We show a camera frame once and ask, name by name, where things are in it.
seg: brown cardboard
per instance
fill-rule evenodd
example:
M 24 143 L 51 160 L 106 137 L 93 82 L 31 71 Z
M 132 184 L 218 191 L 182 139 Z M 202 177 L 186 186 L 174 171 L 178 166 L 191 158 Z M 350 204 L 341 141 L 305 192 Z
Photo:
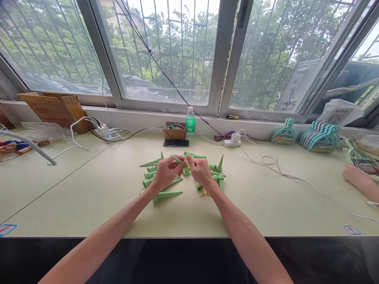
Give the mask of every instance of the brown cardboard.
M 186 139 L 186 124 L 180 122 L 166 122 L 166 126 L 172 124 L 179 124 L 184 127 L 184 129 L 163 129 L 163 134 L 165 135 L 165 140 L 185 140 Z
M 78 119 L 86 116 L 79 103 L 79 97 L 72 94 L 49 93 L 19 93 L 17 94 L 38 115 L 43 122 L 55 122 L 69 128 Z M 78 133 L 89 131 L 88 123 L 82 120 L 73 126 Z

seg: label sticker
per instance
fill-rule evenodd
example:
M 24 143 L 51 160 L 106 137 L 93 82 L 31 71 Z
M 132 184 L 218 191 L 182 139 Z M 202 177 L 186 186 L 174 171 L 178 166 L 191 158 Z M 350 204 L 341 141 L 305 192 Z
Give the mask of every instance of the label sticker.
M 350 234 L 350 235 L 362 235 L 360 231 L 358 231 L 355 227 L 353 226 L 343 226 L 345 230 Z
M 0 226 L 0 237 L 3 237 L 7 234 L 9 234 L 11 231 L 13 231 L 17 227 L 16 224 L 4 224 Z

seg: table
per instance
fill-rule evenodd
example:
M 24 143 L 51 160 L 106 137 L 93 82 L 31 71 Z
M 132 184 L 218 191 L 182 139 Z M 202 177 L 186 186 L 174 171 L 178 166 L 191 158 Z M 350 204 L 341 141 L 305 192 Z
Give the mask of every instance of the table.
M 16 129 L 14 132 L 22 135 L 24 131 Z M 13 139 L 7 136 L 0 138 L 2 141 Z M 77 135 L 75 141 L 90 151 L 73 148 L 56 159 L 56 166 L 47 166 L 47 160 L 37 151 L 31 151 L 16 159 L 0 163 L 1 223 L 111 146 L 89 132 Z M 53 157 L 73 145 L 71 140 L 61 139 L 42 149 Z
M 283 173 L 308 180 L 359 215 L 379 219 L 379 208 L 368 206 L 367 198 L 343 179 L 342 150 L 311 153 L 299 145 L 261 143 L 277 155 Z M 245 139 L 243 147 L 258 162 L 267 155 Z M 253 164 L 241 148 L 214 145 L 199 136 L 188 148 L 164 148 L 158 133 L 139 133 L 88 160 L 11 217 L 7 223 L 18 227 L 7 236 L 85 237 L 141 192 L 146 168 L 140 164 L 156 159 L 160 151 L 167 157 L 184 150 L 206 155 L 209 163 L 218 163 L 224 154 L 225 193 L 265 237 L 349 236 L 344 225 L 379 236 L 379 224 L 349 215 L 302 181 Z M 217 207 L 210 196 L 200 196 L 192 176 L 169 191 L 183 193 L 148 204 L 125 237 L 228 237 Z

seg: smartphone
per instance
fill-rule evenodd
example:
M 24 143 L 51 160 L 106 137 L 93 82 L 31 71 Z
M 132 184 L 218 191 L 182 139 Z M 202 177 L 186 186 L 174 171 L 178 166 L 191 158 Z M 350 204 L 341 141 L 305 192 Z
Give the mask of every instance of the smartphone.
M 188 140 L 165 140 L 164 147 L 188 147 L 190 142 Z

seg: hand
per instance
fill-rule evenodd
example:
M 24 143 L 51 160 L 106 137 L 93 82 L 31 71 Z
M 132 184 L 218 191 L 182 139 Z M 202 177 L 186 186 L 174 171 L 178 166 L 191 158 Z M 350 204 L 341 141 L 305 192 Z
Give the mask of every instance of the hand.
M 209 190 L 215 180 L 210 173 L 208 162 L 205 159 L 194 159 L 187 155 L 187 161 L 191 167 L 191 174 L 195 181 L 202 185 L 206 190 Z
M 350 164 L 346 165 L 346 168 L 343 171 L 343 177 L 345 180 L 358 187 L 361 191 L 364 191 L 367 186 L 370 187 L 374 184 L 374 181 L 369 174 Z
M 183 173 L 183 168 L 187 164 L 185 158 L 180 155 L 174 155 L 176 158 L 182 160 L 180 164 L 174 161 L 174 158 L 171 156 L 166 159 L 160 160 L 158 163 L 157 173 L 153 179 L 151 185 L 152 189 L 157 191 L 157 194 L 161 192 L 164 188 L 169 186 L 176 176 L 179 176 Z

